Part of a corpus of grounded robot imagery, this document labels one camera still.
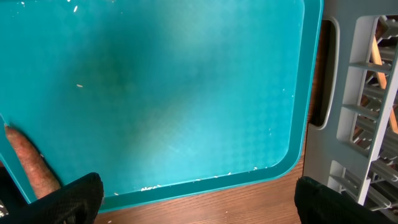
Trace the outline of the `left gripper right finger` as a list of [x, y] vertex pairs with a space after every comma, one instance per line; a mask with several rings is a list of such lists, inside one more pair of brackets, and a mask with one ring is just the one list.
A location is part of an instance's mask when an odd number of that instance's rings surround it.
[[294, 202], [302, 224], [392, 222], [307, 176], [298, 179]]

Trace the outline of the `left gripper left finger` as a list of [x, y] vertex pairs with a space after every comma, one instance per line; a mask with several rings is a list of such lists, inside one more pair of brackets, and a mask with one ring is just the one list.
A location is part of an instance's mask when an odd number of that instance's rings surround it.
[[91, 172], [1, 218], [2, 224], [92, 224], [104, 199], [99, 174]]

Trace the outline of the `wooden chopstick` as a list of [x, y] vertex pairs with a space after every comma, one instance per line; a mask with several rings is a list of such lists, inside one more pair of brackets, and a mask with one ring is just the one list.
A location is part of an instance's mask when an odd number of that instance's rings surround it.
[[[379, 52], [379, 47], [377, 45], [376, 36], [373, 37], [373, 42], [371, 46], [371, 60], [376, 65], [382, 65], [382, 59]], [[387, 85], [386, 75], [385, 73], [376, 72], [376, 78], [379, 82], [380, 87], [385, 90]], [[393, 109], [391, 109], [390, 117], [389, 117], [389, 124], [391, 130], [397, 134], [398, 126], [396, 121], [396, 115]]]

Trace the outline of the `grey dishwasher rack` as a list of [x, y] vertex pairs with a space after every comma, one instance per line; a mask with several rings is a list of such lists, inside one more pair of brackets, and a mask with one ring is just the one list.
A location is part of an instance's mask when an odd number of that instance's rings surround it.
[[[371, 60], [374, 36], [382, 65]], [[396, 223], [391, 109], [397, 121], [397, 2], [325, 1], [303, 174]]]

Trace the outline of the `orange carrot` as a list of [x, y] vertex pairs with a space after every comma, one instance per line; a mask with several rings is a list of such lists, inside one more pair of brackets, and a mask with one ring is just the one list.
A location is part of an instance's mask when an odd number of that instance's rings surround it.
[[15, 151], [37, 199], [61, 188], [35, 146], [18, 130], [5, 125], [6, 138]]

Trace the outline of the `teal plastic serving tray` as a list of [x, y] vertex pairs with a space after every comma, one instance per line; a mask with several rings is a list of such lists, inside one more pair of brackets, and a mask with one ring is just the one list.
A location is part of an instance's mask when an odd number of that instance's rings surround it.
[[102, 212], [300, 159], [322, 0], [1, 2], [1, 118]]

